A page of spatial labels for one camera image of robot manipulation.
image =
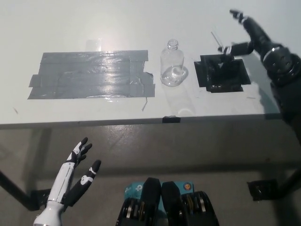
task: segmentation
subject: white table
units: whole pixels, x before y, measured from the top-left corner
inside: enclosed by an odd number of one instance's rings
[[[301,55],[301,1],[290,0],[15,0],[1,1],[0,127],[161,123],[225,116],[279,114],[266,73],[256,55],[244,58],[252,84],[244,92],[212,94],[198,88],[194,61],[218,54],[211,31],[224,45],[249,40],[230,8],[252,16],[275,41]],[[167,89],[159,79],[160,53],[179,41],[189,71],[183,85]],[[44,52],[85,51],[101,39],[101,50],[149,51],[144,71],[154,74],[155,97],[27,100],[31,76]]]

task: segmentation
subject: robotic hand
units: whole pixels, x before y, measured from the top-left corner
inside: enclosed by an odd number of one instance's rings
[[[87,141],[86,137],[79,142],[61,166],[51,188],[46,208],[37,216],[34,226],[61,226],[61,214],[68,206],[73,206],[92,184],[100,168],[100,160],[96,160],[86,174],[70,189],[75,168],[86,158],[86,153],[92,147],[92,144],[84,146]]]
[[[283,119],[291,123],[301,115],[301,59],[290,53],[288,48],[273,42],[251,17],[237,10],[230,10],[230,13],[243,25],[251,41],[219,47],[218,50],[234,57],[248,55],[255,50],[272,81],[271,89]]]

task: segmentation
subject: white robotic hand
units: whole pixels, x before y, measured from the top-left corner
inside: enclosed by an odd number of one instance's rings
[[[61,166],[51,188],[46,208],[37,216],[34,226],[61,226],[61,214],[68,206],[73,206],[92,184],[100,168],[100,160],[96,160],[89,171],[70,190],[75,168],[86,158],[86,153],[92,147],[92,144],[84,146],[87,141],[86,137],[79,142]]]

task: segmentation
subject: bottle cap opening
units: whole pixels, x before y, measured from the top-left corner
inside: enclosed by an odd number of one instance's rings
[[[178,49],[178,45],[179,45],[179,43],[176,39],[171,39],[167,43],[167,47],[169,49]]]

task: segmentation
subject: concrete floor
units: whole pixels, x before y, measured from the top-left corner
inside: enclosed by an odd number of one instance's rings
[[[65,226],[115,225],[123,190],[133,181],[191,180],[209,195],[221,226],[301,225],[301,191],[277,202],[253,202],[247,181],[283,181],[300,164],[301,148],[282,121],[207,121],[0,131],[0,170],[23,190],[50,188],[73,147],[93,143],[75,181],[97,158],[88,192],[63,215]],[[32,225],[29,212],[0,188],[0,225]]]

